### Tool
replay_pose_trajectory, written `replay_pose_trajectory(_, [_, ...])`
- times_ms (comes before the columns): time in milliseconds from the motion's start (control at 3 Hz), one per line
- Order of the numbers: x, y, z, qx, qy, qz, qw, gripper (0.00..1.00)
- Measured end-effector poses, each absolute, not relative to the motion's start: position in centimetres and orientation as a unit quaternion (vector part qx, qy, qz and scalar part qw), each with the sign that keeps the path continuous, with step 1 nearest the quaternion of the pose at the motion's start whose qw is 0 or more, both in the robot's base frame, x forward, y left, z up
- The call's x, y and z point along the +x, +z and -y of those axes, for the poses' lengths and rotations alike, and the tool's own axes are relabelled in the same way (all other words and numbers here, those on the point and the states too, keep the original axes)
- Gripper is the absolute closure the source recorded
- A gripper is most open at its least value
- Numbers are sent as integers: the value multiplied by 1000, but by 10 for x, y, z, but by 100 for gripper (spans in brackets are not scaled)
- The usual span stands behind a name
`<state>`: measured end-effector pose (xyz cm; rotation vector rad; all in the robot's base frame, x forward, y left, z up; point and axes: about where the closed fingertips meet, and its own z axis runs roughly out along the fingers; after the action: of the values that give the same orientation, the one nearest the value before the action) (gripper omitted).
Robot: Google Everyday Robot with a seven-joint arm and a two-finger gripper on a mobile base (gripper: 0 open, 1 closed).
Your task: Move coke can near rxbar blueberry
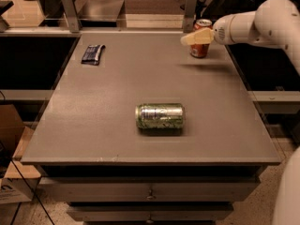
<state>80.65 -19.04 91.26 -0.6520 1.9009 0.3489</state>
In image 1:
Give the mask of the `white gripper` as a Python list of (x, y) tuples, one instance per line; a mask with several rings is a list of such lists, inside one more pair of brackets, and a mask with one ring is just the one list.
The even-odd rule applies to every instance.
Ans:
[(231, 27), (234, 18), (234, 15), (223, 16), (214, 23), (213, 30), (207, 27), (198, 29), (181, 37), (181, 44), (210, 44), (215, 39), (219, 44), (233, 45), (235, 41), (233, 40)]

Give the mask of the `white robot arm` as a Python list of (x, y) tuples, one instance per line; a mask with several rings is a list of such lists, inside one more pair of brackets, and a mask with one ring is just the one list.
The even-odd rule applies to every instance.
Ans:
[[(213, 41), (281, 49), (300, 74), (300, 13), (290, 0), (266, 0), (254, 11), (223, 16), (211, 28), (181, 37), (184, 46)], [(272, 225), (300, 225), (300, 148), (285, 165)]]

